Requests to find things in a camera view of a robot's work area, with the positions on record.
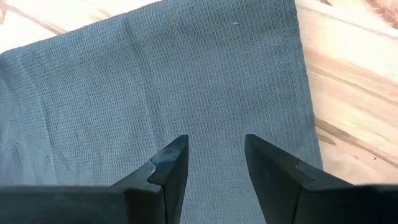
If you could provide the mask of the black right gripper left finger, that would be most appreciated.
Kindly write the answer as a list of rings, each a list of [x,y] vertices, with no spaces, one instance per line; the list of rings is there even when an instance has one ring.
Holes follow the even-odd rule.
[[[179,224],[188,158],[182,135],[109,187],[0,187],[0,224]]]

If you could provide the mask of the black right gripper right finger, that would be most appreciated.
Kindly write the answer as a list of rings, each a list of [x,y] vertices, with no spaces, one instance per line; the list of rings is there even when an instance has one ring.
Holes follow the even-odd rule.
[[[253,134],[249,175],[267,224],[398,224],[398,185],[353,185]]]

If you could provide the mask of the grey waffle towel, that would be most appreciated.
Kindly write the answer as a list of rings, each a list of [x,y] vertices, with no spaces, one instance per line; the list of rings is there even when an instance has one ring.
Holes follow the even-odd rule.
[[[264,224],[255,134],[322,159],[294,0],[161,0],[0,54],[0,185],[109,185],[189,137],[182,224]]]

